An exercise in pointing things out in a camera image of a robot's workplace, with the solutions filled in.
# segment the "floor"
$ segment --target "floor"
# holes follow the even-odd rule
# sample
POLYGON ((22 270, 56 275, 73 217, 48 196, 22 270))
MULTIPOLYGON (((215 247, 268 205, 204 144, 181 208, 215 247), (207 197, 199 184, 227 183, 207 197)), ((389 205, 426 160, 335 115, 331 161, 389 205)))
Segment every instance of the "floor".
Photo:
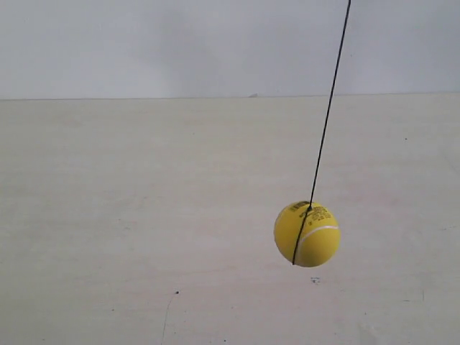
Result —
POLYGON ((455 345, 460 94, 0 102, 1 345, 455 345))

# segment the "white wall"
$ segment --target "white wall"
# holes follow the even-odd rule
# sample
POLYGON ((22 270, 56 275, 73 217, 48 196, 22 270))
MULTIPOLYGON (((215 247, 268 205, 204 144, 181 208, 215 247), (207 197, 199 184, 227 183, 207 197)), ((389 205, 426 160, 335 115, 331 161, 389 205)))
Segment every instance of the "white wall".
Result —
MULTIPOLYGON (((328 93, 346 0, 3 0, 0 98, 328 93)), ((338 93, 460 91, 459 0, 354 0, 338 93)))

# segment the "yellow tennis ball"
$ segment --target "yellow tennis ball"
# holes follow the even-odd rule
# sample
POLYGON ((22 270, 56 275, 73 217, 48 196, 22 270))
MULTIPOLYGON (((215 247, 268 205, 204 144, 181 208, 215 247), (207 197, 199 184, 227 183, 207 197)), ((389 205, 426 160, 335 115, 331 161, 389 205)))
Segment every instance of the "yellow tennis ball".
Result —
MULTIPOLYGON (((275 222, 275 243, 284 258, 293 262, 295 244, 310 203, 291 203, 275 222)), ((340 243, 340 230, 334 215, 319 203, 312 203, 299 238, 294 265, 316 267, 335 255, 340 243)))

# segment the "black string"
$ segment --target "black string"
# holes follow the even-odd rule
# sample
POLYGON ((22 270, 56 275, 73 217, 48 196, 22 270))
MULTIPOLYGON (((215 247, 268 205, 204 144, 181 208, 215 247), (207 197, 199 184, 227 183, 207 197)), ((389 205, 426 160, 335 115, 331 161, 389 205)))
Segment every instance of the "black string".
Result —
POLYGON ((294 253, 293 253, 293 265, 295 265, 295 255, 297 254, 297 248, 298 248, 298 245, 299 245, 300 236, 302 235, 303 227, 305 226, 305 222, 307 220, 308 213, 311 212, 311 210, 313 209, 313 207, 312 207, 313 195, 315 193, 316 179, 318 178, 319 163, 321 161, 321 153, 323 152, 324 138, 326 137, 326 127, 328 126, 329 112, 331 111, 332 98, 334 96, 334 89, 336 87, 337 72, 339 71, 340 57, 341 57, 341 54, 342 54, 342 47, 344 46, 346 23, 348 22, 348 16, 349 16, 349 13, 350 13, 350 6, 351 6, 351 0, 348 1, 348 6, 346 8, 344 28, 342 30, 342 38, 340 40, 339 55, 337 56, 336 70, 335 70, 335 72, 333 74, 331 94, 329 95, 328 111, 326 112, 326 120, 324 122, 323 136, 321 137, 321 145, 319 147, 318 161, 316 163, 315 178, 313 179, 313 187, 311 188, 310 203, 308 204, 307 211, 305 212, 305 215, 303 217, 302 225, 300 226, 300 230, 299 230, 299 235, 297 236, 297 241, 295 243, 294 253))

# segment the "string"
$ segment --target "string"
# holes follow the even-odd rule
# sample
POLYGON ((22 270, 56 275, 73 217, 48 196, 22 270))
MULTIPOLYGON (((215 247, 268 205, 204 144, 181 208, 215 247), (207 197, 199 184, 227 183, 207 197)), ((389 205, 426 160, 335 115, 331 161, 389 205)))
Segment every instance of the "string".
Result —
POLYGON ((340 40, 339 54, 337 55, 336 69, 335 69, 335 72, 333 74, 331 93, 329 95, 328 110, 326 112, 326 120, 324 121, 323 136, 321 137, 321 145, 319 147, 318 161, 316 163, 316 170, 315 170, 315 177, 313 179, 313 187, 311 188, 310 203, 308 204, 307 211, 305 212, 305 215, 303 217, 302 225, 300 226, 299 234, 297 236, 297 241, 295 243, 294 253, 293 253, 293 265, 295 265, 295 255, 297 254, 297 249, 298 249, 298 245, 299 245, 299 241, 300 241, 300 236, 302 235, 303 227, 305 226, 305 223, 307 221, 308 214, 313 210, 313 207, 312 207, 313 196, 314 196, 314 193, 315 193, 316 180, 318 179, 318 171, 319 171, 319 165, 320 165, 320 161, 321 161, 321 154, 323 153, 324 138, 326 138, 326 128, 328 126, 329 113, 331 112, 331 104, 332 104, 332 98, 334 97, 334 89, 336 87, 337 73, 339 71, 339 63, 340 63, 340 57, 341 57, 341 54, 342 54, 342 47, 344 46, 346 24, 348 23, 350 7, 351 7, 351 0, 348 1, 348 6, 346 8, 345 22, 344 22, 344 28, 342 30, 342 37, 341 37, 341 40, 340 40))

